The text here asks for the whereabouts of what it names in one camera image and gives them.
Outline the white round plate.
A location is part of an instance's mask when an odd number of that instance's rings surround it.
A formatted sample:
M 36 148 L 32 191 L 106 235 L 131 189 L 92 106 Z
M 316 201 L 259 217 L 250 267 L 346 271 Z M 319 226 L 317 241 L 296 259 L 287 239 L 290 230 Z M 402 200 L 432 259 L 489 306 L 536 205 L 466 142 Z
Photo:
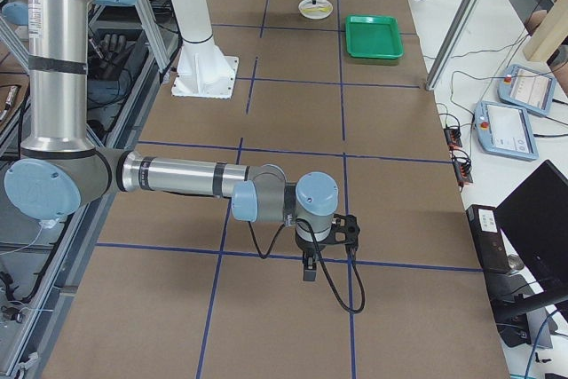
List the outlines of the white round plate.
M 329 17 L 334 10 L 328 0 L 302 0 L 298 4 L 298 11 L 309 20 L 323 20 Z

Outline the yellow plastic spoon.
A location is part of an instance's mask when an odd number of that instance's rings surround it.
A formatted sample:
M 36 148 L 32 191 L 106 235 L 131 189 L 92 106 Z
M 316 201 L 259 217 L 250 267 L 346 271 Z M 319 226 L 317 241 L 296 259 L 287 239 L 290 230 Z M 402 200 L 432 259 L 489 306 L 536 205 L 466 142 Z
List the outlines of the yellow plastic spoon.
M 311 12 L 331 12 L 333 11 L 333 6 L 313 6 L 303 8 L 301 12 L 311 13 Z

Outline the green plastic tray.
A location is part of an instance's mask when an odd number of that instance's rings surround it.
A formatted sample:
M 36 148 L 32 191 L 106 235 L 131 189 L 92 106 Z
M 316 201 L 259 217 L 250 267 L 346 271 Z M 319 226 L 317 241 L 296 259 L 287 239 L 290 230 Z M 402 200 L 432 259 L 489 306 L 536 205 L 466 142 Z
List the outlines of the green plastic tray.
M 404 47 L 392 16 L 349 15 L 345 20 L 347 52 L 359 59 L 400 59 Z

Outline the black box device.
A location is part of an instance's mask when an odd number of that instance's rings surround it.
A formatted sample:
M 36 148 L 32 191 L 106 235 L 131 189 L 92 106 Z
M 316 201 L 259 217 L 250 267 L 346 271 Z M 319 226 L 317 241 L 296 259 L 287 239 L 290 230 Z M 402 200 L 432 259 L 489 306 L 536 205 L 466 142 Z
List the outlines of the black box device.
M 471 204 L 466 209 L 469 229 L 484 272 L 511 276 L 517 273 L 509 264 L 501 228 L 496 217 L 496 208 Z

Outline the black monitor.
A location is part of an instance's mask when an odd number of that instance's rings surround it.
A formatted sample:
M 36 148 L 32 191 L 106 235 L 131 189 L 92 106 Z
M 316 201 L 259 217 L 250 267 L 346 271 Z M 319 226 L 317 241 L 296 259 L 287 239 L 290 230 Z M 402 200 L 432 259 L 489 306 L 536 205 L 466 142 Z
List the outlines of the black monitor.
M 539 294 L 512 304 L 496 304 L 501 322 L 548 305 L 567 307 L 567 177 L 550 160 L 544 161 L 497 207 L 501 230 L 544 285 Z

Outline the near teach pendant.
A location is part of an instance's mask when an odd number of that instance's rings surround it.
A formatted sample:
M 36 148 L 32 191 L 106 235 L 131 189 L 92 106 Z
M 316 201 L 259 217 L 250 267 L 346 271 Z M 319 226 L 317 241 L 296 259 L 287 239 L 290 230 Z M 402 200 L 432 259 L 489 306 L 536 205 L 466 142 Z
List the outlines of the near teach pendant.
M 486 153 L 528 162 L 539 158 L 525 108 L 479 101 L 474 124 L 479 144 Z

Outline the teach pendant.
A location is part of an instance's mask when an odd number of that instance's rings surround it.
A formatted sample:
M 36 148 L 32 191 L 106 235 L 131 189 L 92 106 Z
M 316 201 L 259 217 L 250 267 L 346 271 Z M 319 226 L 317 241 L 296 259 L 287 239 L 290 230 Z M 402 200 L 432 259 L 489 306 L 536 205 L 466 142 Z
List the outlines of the teach pendant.
M 479 144 L 486 153 L 528 162 L 539 158 L 525 108 L 479 101 L 474 124 Z
M 547 116 L 556 83 L 550 73 L 513 64 L 503 72 L 497 91 L 501 101 L 523 107 L 531 114 Z

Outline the far teach pendant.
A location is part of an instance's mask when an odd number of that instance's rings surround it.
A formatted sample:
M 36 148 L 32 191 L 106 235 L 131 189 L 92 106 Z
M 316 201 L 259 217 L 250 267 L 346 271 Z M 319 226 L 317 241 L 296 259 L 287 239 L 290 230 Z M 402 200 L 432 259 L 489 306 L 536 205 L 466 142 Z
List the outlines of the far teach pendant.
M 497 91 L 501 101 L 523 107 L 531 114 L 547 116 L 556 83 L 550 73 L 513 64 L 503 72 Z

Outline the aluminium frame post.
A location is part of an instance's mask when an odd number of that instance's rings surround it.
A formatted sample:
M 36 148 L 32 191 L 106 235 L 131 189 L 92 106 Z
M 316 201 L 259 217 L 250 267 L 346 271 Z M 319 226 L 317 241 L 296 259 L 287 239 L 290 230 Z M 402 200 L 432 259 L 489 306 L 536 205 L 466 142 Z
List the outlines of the aluminium frame post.
M 433 91 L 438 84 L 479 1 L 461 0 L 425 81 L 425 89 L 427 91 Z

